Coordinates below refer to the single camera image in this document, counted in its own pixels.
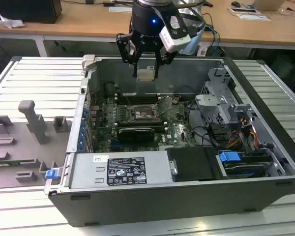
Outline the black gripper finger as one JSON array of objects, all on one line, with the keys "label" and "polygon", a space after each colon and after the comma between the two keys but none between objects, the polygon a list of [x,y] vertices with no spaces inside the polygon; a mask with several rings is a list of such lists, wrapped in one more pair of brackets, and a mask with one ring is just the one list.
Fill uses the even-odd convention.
[{"label": "black gripper finger", "polygon": [[122,61],[134,66],[133,77],[137,77],[138,61],[142,54],[141,41],[138,32],[119,33],[116,36],[116,44]]},{"label": "black gripper finger", "polygon": [[159,67],[166,64],[170,64],[175,58],[175,52],[173,53],[166,52],[164,55],[161,55],[162,48],[163,46],[161,46],[159,43],[153,44],[153,49],[154,49],[154,54],[156,59],[155,65],[154,65],[154,79],[158,78]]}]

